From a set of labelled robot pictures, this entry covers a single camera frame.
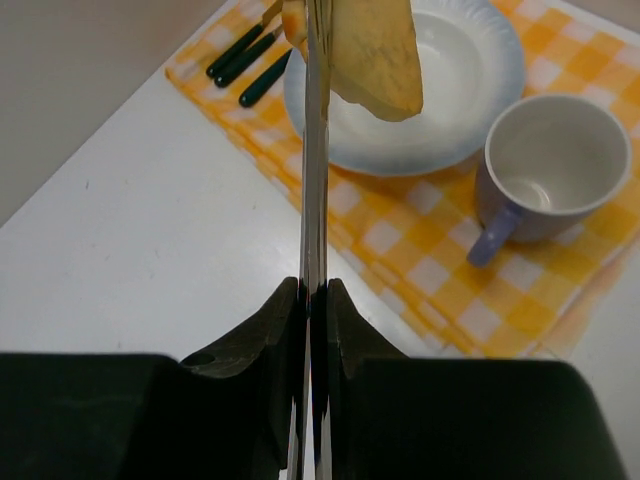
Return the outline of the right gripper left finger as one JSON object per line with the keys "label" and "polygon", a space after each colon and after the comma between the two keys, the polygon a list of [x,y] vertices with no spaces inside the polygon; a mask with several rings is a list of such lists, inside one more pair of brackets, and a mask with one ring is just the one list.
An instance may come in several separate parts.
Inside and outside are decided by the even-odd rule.
{"label": "right gripper left finger", "polygon": [[183,360],[1,357],[5,479],[275,479],[287,465],[298,283]]}

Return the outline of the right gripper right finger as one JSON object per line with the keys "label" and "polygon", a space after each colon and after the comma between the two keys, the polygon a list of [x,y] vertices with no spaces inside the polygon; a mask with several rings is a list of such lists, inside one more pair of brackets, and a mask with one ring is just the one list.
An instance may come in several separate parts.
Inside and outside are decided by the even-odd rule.
{"label": "right gripper right finger", "polygon": [[327,296],[338,479],[622,479],[595,396],[569,364],[411,358]]}

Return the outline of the long bread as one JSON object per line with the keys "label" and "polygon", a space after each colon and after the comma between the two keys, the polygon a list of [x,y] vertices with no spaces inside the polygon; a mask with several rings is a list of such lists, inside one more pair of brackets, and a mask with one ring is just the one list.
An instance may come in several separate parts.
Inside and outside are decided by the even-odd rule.
{"label": "long bread", "polygon": [[401,122],[423,109],[409,1],[333,1],[325,15],[331,89],[376,118]]}

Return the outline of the metal tongs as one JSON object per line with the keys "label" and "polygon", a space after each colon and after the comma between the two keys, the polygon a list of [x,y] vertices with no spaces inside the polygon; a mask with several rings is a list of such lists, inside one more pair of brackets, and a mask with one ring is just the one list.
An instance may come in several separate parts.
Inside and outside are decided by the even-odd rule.
{"label": "metal tongs", "polygon": [[302,216],[298,298],[304,307],[301,421],[312,419],[313,474],[333,477],[327,353],[328,106],[332,3],[285,1],[288,41],[306,59],[302,161]]}

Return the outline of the lavender mug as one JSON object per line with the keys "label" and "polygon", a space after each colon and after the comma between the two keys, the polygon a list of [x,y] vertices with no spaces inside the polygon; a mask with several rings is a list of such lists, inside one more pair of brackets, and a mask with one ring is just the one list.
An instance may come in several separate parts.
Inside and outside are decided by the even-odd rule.
{"label": "lavender mug", "polygon": [[468,262],[487,266],[507,242],[546,240],[612,200],[632,166],[627,130],[573,94],[524,98],[491,126],[474,186],[482,231]]}

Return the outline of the white paper plate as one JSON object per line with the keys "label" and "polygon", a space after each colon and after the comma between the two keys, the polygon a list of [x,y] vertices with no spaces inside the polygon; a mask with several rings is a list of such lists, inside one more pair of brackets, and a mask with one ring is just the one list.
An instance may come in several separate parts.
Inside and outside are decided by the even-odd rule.
{"label": "white paper plate", "polygon": [[453,167],[483,147],[494,120],[524,90],[524,52],[507,17],[488,1],[411,4],[423,109],[384,122],[337,94],[329,104],[329,162],[382,177]]}

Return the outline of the black-handled spoon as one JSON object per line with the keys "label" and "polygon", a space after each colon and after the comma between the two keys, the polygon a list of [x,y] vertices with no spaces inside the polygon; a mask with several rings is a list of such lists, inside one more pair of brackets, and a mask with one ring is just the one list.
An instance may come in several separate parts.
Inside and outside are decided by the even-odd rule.
{"label": "black-handled spoon", "polygon": [[284,74],[292,50],[287,50],[240,95],[238,103],[243,108],[253,107]]}

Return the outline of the black-handled fork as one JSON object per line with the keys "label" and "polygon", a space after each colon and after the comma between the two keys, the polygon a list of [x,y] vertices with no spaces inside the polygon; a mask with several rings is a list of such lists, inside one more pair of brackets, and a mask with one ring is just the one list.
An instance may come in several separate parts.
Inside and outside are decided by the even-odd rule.
{"label": "black-handled fork", "polygon": [[236,55],[220,73],[213,76],[214,84],[219,88],[228,87],[275,43],[282,31],[282,26],[277,27]]}

